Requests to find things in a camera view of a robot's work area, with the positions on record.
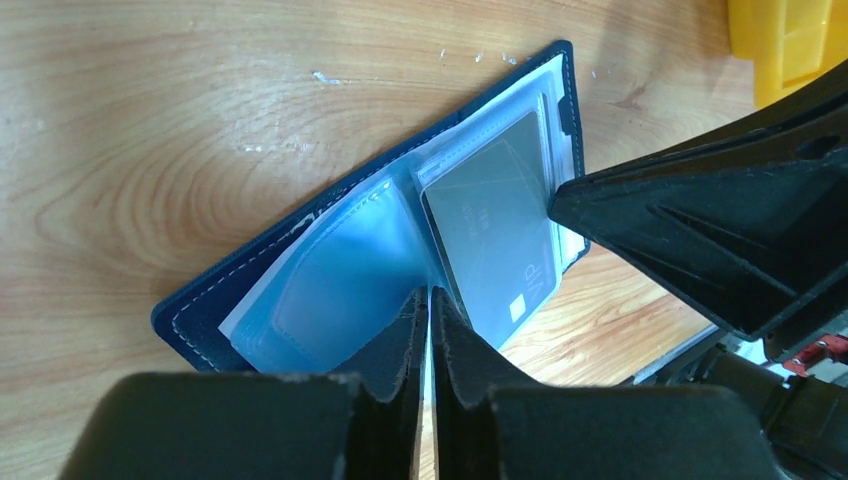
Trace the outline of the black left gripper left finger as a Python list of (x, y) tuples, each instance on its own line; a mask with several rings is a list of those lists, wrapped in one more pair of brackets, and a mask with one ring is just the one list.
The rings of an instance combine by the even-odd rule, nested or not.
[(64, 479), (411, 479), (429, 292), (323, 374), (141, 373), (91, 415)]

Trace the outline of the grey VIP credit card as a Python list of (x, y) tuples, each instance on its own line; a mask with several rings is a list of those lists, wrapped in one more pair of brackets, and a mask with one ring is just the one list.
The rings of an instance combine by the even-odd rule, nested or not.
[(422, 202), (474, 330), (502, 345), (557, 290), (558, 239), (536, 112), (478, 132), (418, 172)]

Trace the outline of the blue leather card holder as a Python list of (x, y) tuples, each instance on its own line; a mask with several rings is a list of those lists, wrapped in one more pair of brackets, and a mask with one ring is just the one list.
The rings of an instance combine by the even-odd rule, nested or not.
[[(422, 202), (418, 172), (476, 133), (526, 112), (540, 118), (546, 213), (561, 261), (557, 290), (531, 319), (589, 250), (585, 237), (548, 215), (558, 187), (585, 172), (573, 46), (566, 40), (347, 174), (161, 301), (151, 314), (154, 332), (200, 371), (324, 373), (387, 328), (417, 288), (445, 289), (466, 314)], [(498, 348), (509, 339), (500, 346), (484, 340)]]

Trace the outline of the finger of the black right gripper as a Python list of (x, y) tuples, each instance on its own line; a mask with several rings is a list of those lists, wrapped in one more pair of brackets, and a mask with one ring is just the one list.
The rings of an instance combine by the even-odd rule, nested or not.
[(592, 175), (553, 221), (612, 251), (721, 329), (785, 361), (847, 327), (847, 153), (735, 171)]
[(665, 150), (586, 175), (571, 186), (612, 184), (747, 167), (830, 162), (847, 148), (847, 63), (776, 103)]

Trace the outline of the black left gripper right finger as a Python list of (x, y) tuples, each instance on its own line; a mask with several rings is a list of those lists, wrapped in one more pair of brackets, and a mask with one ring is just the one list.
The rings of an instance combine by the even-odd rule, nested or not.
[(757, 420), (712, 386), (543, 384), (430, 295), (441, 479), (775, 479)]

